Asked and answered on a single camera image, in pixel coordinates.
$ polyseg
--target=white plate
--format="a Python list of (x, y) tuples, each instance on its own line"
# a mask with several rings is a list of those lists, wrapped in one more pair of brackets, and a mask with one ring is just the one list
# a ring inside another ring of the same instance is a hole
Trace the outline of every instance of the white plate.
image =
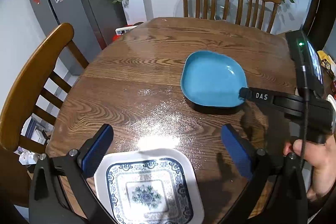
[(97, 197), (120, 224), (201, 224), (204, 210), (193, 167), (174, 149), (105, 155)]

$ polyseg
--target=floral pattern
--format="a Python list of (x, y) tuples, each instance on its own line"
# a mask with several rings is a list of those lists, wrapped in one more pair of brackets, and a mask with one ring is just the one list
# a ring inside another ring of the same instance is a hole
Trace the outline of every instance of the floral pattern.
[(161, 195), (150, 185), (147, 187), (144, 185), (136, 187), (132, 193), (133, 201), (148, 206), (149, 208), (157, 208), (161, 203)]

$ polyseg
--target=wood grain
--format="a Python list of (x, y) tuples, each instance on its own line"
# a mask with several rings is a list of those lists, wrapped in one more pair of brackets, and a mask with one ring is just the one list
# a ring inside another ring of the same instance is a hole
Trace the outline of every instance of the wood grain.
[[(234, 58), (249, 86), (294, 94), (295, 69), (283, 38), (225, 21), (156, 18), (120, 37), (89, 64), (61, 107), (46, 149), (49, 156), (80, 148), (103, 123), (114, 129), (108, 153), (173, 147), (195, 170), (203, 223), (218, 223), (247, 182), (221, 143), (221, 127), (231, 123), (254, 147), (268, 149), (272, 127), (286, 131), (279, 125), (288, 122), (283, 115), (266, 116), (267, 110), (250, 102), (221, 113), (194, 110), (180, 79), (186, 58), (199, 50)], [(160, 141), (151, 142), (153, 136)], [(278, 139), (275, 144), (282, 146)], [(73, 207), (80, 213), (78, 205)]]

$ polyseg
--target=finger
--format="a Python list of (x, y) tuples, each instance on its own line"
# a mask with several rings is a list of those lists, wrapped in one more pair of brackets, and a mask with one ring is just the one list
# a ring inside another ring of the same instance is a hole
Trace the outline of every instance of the finger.
[(312, 201), (315, 201), (315, 200), (317, 199), (317, 197), (316, 197), (316, 193), (315, 193), (315, 191), (313, 190), (312, 187), (310, 187), (310, 188), (308, 189), (308, 192), (307, 192), (307, 198), (308, 198), (308, 200), (310, 200), (311, 202), (312, 202)]
[[(293, 144), (293, 150), (298, 156), (301, 155), (302, 140), (296, 140)], [(306, 142), (306, 149), (304, 153), (304, 159), (308, 161), (312, 166), (321, 168), (325, 165), (327, 148), (322, 144), (314, 144)]]
[(283, 148), (283, 154), (287, 156), (288, 153), (293, 152), (293, 146), (291, 143), (286, 142)]

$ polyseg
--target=blue plate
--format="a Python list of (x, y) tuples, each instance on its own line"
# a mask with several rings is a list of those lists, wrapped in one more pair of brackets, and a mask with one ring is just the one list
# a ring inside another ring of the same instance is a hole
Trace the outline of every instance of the blue plate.
[(247, 88), (242, 67), (232, 58), (217, 52), (194, 52), (187, 58), (181, 90), (195, 104), (212, 107), (235, 107), (245, 100), (239, 90)]

